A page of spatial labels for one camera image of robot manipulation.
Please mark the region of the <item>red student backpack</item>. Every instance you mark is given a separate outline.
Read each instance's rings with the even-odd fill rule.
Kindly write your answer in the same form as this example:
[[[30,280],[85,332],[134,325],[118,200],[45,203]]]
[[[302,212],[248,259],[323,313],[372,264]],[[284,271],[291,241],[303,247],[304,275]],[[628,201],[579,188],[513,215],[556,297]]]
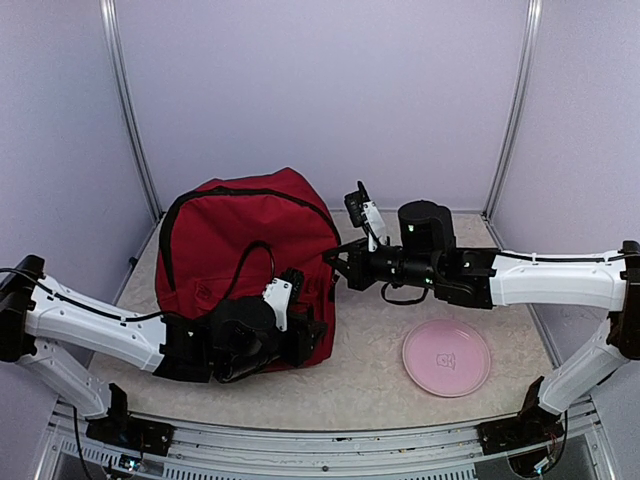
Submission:
[[[305,363],[315,366],[330,358],[336,331],[335,283],[322,254],[340,243],[328,207],[299,172],[212,179],[177,197],[164,216],[157,304],[194,319],[224,298],[259,295],[273,278],[298,269],[300,307],[312,307],[328,325]]]

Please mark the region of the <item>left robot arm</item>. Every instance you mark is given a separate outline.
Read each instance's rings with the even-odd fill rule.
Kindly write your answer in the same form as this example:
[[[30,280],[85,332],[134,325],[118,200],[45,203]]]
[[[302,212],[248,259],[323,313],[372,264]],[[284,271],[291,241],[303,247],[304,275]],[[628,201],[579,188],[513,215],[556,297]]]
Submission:
[[[290,269],[255,296],[225,298],[195,319],[139,314],[67,288],[26,256],[1,270],[1,360],[39,378],[121,445],[140,434],[127,395],[93,376],[66,346],[114,357],[157,377],[228,384],[283,363],[310,361],[328,326],[301,303],[302,274]]]

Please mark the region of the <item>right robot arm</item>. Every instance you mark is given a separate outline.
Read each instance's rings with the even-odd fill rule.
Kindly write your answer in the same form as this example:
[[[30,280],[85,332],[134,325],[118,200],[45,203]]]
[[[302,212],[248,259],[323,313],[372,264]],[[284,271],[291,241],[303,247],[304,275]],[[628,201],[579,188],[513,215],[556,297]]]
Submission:
[[[324,261],[350,289],[376,282],[432,291],[455,306],[492,309],[515,304],[600,308],[608,316],[591,339],[551,374],[534,382],[511,426],[523,444],[546,432],[551,418],[578,397],[639,358],[639,244],[584,255],[540,256],[496,248],[460,248],[451,211],[413,201],[398,211],[401,243],[393,246],[373,201],[353,192],[345,204],[362,239],[326,251]]]

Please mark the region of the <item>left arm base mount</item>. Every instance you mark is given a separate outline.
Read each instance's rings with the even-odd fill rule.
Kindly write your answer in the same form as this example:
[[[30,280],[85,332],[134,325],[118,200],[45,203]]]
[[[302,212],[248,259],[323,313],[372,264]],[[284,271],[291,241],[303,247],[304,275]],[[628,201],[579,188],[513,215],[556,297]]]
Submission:
[[[126,393],[109,384],[110,404],[106,415],[89,420],[86,436],[92,440],[135,450],[142,454],[166,457],[174,435],[171,424],[133,416],[128,410]]]

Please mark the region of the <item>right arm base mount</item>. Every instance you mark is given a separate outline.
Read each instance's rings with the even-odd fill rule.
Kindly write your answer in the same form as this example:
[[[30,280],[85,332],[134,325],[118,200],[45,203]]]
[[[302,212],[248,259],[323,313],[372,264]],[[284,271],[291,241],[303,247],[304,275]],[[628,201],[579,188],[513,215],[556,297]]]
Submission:
[[[515,416],[482,422],[477,426],[484,455],[524,448],[565,434],[561,415],[540,406],[542,382],[543,377],[539,377],[529,386],[523,405]]]

